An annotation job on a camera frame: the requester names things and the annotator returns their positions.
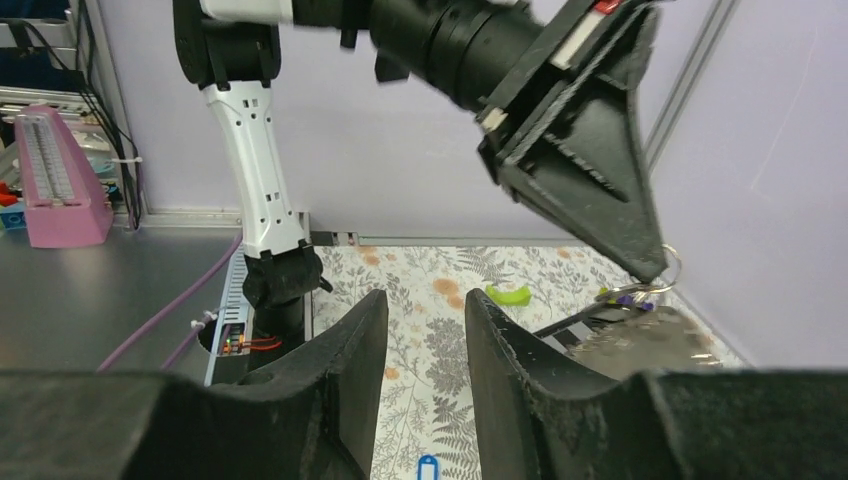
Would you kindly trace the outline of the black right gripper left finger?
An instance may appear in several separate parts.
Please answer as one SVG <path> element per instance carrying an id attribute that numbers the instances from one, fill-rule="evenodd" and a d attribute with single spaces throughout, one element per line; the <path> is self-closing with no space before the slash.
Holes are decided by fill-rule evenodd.
<path id="1" fill-rule="evenodd" d="M 234 384 L 160 372 L 6 371 L 5 479 L 366 479 L 385 291 Z"/>

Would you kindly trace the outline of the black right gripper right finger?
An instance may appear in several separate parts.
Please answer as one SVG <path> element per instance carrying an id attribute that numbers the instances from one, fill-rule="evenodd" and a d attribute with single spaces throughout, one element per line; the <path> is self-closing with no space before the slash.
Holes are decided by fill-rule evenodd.
<path id="1" fill-rule="evenodd" d="M 842 370 L 648 370 L 609 378 L 465 300 L 486 479 L 843 479 Z"/>

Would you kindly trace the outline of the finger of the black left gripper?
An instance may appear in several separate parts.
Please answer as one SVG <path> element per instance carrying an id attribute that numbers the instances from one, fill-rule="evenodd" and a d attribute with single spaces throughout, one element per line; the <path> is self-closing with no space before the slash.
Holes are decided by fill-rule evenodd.
<path id="1" fill-rule="evenodd" d="M 496 136 L 496 182 L 649 283 L 668 262 L 633 106 L 632 91 L 620 86 L 520 93 Z"/>

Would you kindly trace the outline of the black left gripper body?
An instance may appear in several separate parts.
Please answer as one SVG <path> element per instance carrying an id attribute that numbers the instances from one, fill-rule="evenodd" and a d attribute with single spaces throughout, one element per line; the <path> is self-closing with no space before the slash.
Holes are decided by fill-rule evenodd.
<path id="1" fill-rule="evenodd" d="M 479 153 L 493 181 L 640 182 L 634 97 L 658 23 L 654 1 L 566 2 L 481 100 Z"/>

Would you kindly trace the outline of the blue capped key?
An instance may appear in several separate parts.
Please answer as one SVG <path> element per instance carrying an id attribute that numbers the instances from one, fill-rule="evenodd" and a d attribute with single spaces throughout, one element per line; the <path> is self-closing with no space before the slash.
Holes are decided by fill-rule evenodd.
<path id="1" fill-rule="evenodd" d="M 440 464 L 434 455 L 422 455 L 417 462 L 416 480 L 440 480 Z"/>

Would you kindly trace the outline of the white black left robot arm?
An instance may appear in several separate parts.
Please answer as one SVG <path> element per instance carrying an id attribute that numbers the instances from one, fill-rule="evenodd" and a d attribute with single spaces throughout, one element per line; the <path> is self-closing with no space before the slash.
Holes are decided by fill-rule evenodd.
<path id="1" fill-rule="evenodd" d="M 291 201 L 345 199 L 390 237 L 506 237 L 525 207 L 649 283 L 667 267 L 636 91 L 652 1 L 176 1 L 175 47 L 218 120 L 261 337 L 299 345 L 329 290 Z"/>

